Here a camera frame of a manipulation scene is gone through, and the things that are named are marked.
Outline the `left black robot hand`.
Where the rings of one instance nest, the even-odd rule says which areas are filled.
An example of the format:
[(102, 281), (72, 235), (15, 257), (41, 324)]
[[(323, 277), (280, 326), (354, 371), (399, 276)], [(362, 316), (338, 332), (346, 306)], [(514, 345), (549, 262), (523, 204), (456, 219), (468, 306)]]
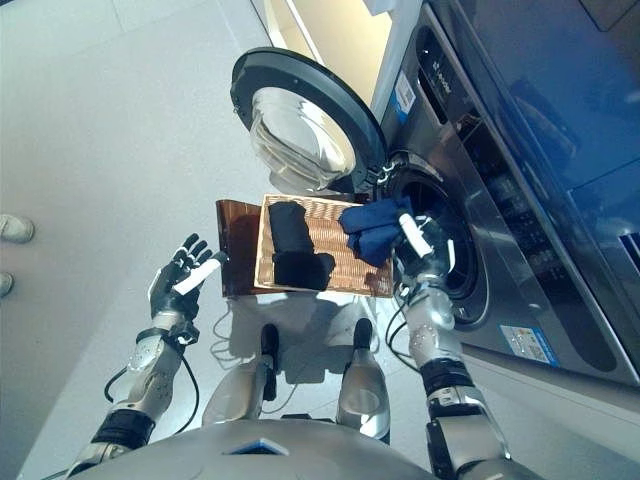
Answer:
[(213, 252), (197, 233), (189, 235), (151, 282), (148, 289), (151, 318), (161, 313), (177, 313), (187, 321), (194, 320), (202, 285), (228, 261), (226, 252)]

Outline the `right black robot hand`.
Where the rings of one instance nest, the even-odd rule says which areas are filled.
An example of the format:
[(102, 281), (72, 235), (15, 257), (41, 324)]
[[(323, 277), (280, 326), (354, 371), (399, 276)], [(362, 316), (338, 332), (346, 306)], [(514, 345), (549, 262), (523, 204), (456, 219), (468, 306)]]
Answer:
[(403, 211), (398, 215), (401, 238), (394, 247), (401, 274), (418, 282), (441, 281), (456, 265), (452, 235), (427, 215), (417, 217)]

